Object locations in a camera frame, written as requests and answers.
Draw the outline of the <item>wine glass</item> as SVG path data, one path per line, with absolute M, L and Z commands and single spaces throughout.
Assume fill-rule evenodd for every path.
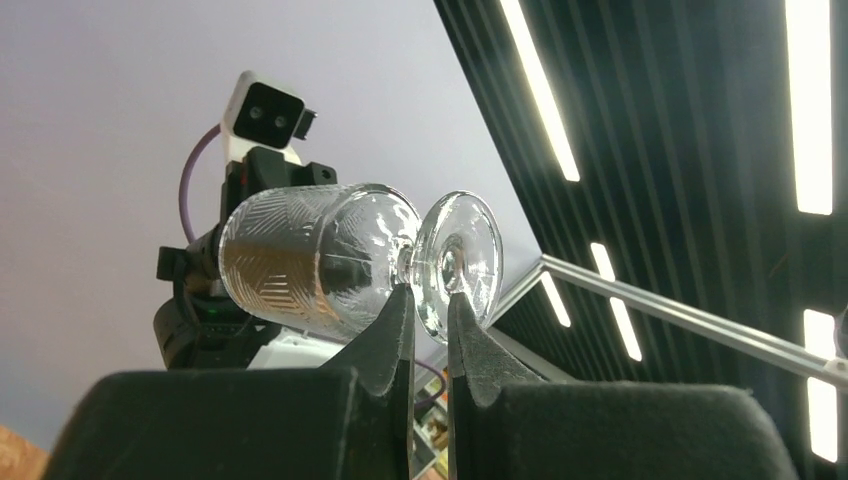
M 502 238 L 488 204 L 469 191 L 420 215 L 384 184 L 285 187 L 238 205 L 221 230 L 218 268 L 241 310 L 345 342 L 406 285 L 425 332 L 446 343 L 455 294 L 479 326 L 492 324 Z

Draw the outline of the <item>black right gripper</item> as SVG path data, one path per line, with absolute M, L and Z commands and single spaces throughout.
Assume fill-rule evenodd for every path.
M 297 165 L 287 161 L 282 152 L 253 147 L 240 162 L 227 165 L 221 188 L 221 224 L 241 202 L 261 191 L 336 183 L 336 170 L 330 166 L 315 162 Z

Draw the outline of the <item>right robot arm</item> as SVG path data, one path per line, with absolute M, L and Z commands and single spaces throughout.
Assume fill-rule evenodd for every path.
M 184 248 L 159 249 L 156 278 L 169 282 L 172 298 L 155 313 L 153 330 L 168 370 L 246 368 L 256 356 L 286 337 L 307 337 L 291 328 L 255 317 L 229 297 L 220 279 L 221 231 L 236 207 L 271 188 L 324 186 L 338 183 L 336 170 L 310 162 L 299 166 L 282 153 L 251 148 L 241 162 L 226 167 L 221 186 L 218 223 Z

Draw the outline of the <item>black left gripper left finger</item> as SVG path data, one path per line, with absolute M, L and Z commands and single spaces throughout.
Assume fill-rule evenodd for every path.
M 48 479 L 407 479 L 414 298 L 316 368 L 121 372 L 66 424 Z

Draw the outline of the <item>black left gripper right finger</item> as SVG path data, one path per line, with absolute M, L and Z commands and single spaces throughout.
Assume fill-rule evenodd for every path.
M 771 419 L 720 385 L 546 381 L 452 296 L 454 479 L 793 479 Z

